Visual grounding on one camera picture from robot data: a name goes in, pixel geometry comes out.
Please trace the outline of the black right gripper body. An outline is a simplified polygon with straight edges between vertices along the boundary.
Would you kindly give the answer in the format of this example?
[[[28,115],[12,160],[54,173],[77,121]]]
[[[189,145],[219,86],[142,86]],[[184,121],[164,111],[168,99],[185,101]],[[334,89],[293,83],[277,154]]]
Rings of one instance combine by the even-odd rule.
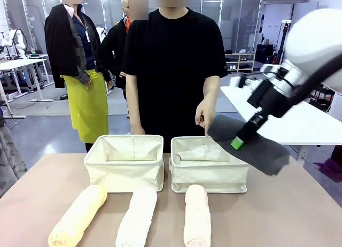
[[[269,80],[262,81],[257,88],[252,91],[247,102],[254,108],[261,109],[251,117],[252,119],[257,117],[264,119],[269,115],[281,118],[293,106],[289,99],[278,92]]]

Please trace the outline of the person's left hand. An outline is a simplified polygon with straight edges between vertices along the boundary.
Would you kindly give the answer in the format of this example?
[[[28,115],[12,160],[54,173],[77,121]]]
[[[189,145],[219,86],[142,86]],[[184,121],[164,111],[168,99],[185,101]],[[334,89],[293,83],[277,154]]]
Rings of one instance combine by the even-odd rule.
[[[195,114],[195,124],[204,129],[205,136],[208,136],[209,127],[215,117],[216,100],[205,97],[197,106]]]

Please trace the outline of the person's right hand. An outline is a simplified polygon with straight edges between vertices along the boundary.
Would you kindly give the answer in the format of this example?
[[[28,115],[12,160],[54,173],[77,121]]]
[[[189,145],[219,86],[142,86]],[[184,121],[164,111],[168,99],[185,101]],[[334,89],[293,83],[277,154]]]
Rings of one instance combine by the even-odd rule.
[[[145,135],[145,130],[141,126],[140,122],[133,122],[130,124],[131,135]]]

